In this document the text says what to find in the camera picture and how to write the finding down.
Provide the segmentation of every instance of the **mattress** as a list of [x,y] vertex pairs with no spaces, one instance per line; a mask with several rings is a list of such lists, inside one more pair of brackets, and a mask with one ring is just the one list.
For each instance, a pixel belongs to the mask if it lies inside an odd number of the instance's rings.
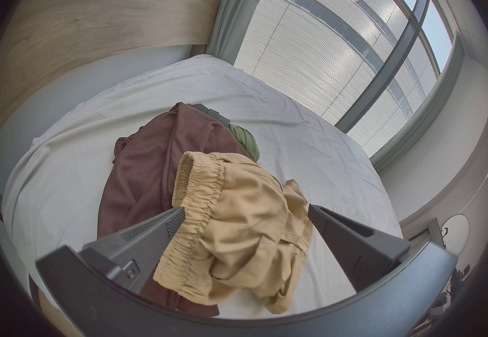
[[[309,202],[402,236],[390,200],[361,147],[346,134],[247,73],[200,55],[131,78],[57,121],[32,142],[9,177],[3,218],[28,273],[54,304],[35,260],[62,245],[79,251],[97,237],[101,194],[114,143],[176,102],[201,102],[253,133],[259,164],[296,179]],[[311,311],[355,293],[314,229],[289,311]],[[248,290],[219,304],[223,318],[273,317]]]

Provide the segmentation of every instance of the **pile of clothes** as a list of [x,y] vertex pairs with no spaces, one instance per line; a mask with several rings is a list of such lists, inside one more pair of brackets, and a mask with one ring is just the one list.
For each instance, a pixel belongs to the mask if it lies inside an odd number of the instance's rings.
[[243,288],[288,310],[312,239],[307,200],[259,167],[253,135],[202,104],[177,103],[114,148],[100,202],[102,238],[184,207],[186,220],[140,296],[216,316]]

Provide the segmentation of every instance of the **corrugated metal facade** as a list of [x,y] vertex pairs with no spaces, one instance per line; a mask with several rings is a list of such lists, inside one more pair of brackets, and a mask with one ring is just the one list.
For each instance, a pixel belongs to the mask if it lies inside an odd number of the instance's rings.
[[[260,0],[234,65],[335,124],[406,24],[394,0]],[[373,155],[405,125],[435,81],[417,39],[388,89],[348,134]]]

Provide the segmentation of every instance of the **round mirror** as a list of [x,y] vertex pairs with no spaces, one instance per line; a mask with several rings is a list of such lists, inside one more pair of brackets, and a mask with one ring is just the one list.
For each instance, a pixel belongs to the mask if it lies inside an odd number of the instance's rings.
[[466,245],[469,234],[469,222],[464,215],[454,215],[442,226],[442,236],[446,249],[459,255]]

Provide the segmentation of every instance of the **bed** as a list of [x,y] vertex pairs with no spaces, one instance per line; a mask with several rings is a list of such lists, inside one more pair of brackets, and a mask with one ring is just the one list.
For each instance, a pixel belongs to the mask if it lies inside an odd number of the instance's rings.
[[[35,260],[66,244],[79,251],[97,236],[100,198],[116,139],[134,133],[176,102],[201,102],[251,131],[259,164],[295,178],[309,202],[402,236],[388,195],[367,155],[350,137],[262,81],[208,55],[131,78],[79,104],[32,142],[9,177],[3,218],[29,275],[55,305]],[[294,303],[281,316],[353,295],[314,229]],[[248,291],[219,304],[223,318],[272,317]]]

